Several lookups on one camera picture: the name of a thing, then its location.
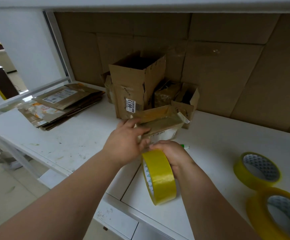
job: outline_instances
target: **white table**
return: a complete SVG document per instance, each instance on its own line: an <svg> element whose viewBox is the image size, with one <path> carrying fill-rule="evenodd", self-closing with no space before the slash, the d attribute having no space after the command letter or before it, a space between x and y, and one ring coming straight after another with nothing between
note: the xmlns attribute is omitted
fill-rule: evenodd
<svg viewBox="0 0 290 240"><path fill-rule="evenodd" d="M103 147L117 122L114 106L106 98L47 132L35 129L14 109L0 115L0 139L68 176ZM195 162L247 221L245 202L254 191L233 173L241 153L253 151L271 158L283 176L276 186L290 192L289 133L196 111L190 129L181 129L176 141L190 146ZM154 206L139 161L121 169L103 201L168 238L194 239L179 193L175 200Z"/></svg>

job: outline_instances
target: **beige floor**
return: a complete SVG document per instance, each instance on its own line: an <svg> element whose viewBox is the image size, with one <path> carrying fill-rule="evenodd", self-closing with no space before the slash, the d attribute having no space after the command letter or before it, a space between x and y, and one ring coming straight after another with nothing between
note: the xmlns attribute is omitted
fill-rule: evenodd
<svg viewBox="0 0 290 240"><path fill-rule="evenodd" d="M31 164L40 173L47 168L35 160ZM49 189L33 178L24 168L15 171L6 171L0 165L0 225L34 202L37 198L47 193ZM103 226L92 221L84 240L120 240L110 230L103 230Z"/></svg>
<svg viewBox="0 0 290 240"><path fill-rule="evenodd" d="M13 83L14 87L18 90L18 92L25 92L27 88L19 76L18 72L11 72L7 74L11 82Z"/></svg>

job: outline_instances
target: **yellow object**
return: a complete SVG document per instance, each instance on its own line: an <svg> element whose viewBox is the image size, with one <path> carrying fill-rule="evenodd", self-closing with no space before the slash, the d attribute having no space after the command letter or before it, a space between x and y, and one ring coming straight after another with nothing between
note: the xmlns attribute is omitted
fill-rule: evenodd
<svg viewBox="0 0 290 240"><path fill-rule="evenodd" d="M149 195L158 205L176 197L176 184L171 166L161 150L142 154L143 173Z"/></svg>
<svg viewBox="0 0 290 240"><path fill-rule="evenodd" d="M263 240L290 240L290 235L275 223L267 204L275 206L290 218L290 193L278 188L265 188L249 198L246 205L248 218Z"/></svg>
<svg viewBox="0 0 290 240"><path fill-rule="evenodd" d="M264 180L254 176L246 168L245 164L259 169L266 179ZM271 187L281 179L281 173L278 167L267 157L255 152L243 153L234 165L234 173L244 185L254 190Z"/></svg>
<svg viewBox="0 0 290 240"><path fill-rule="evenodd" d="M6 100L7 98L5 97L5 95L2 93L2 91L0 90L0 96L3 98L3 100Z"/></svg>

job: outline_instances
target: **yellow tape roll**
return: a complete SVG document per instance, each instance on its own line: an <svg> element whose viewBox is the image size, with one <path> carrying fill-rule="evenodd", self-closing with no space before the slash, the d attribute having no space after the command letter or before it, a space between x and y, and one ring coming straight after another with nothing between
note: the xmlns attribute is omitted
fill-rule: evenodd
<svg viewBox="0 0 290 240"><path fill-rule="evenodd" d="M272 218L267 204L275 206L290 219L290 193L278 188L265 188L247 201L246 211L255 231L263 240L290 240Z"/></svg>
<svg viewBox="0 0 290 240"><path fill-rule="evenodd" d="M149 195L158 205L176 197L176 184L171 166L161 150L142 154L143 172Z"/></svg>
<svg viewBox="0 0 290 240"><path fill-rule="evenodd" d="M260 170L265 179L254 176L246 168L245 164L249 164ZM278 167L267 157L255 152L243 153L234 165L234 173L244 185L254 190L271 187L281 179L281 173Z"/></svg>

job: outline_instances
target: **green marker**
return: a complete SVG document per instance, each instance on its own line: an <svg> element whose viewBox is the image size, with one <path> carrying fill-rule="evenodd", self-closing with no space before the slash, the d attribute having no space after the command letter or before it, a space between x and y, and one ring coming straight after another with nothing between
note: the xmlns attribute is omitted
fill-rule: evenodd
<svg viewBox="0 0 290 240"><path fill-rule="evenodd" d="M184 149L189 149L189 145L181 144L181 146L182 146Z"/></svg>

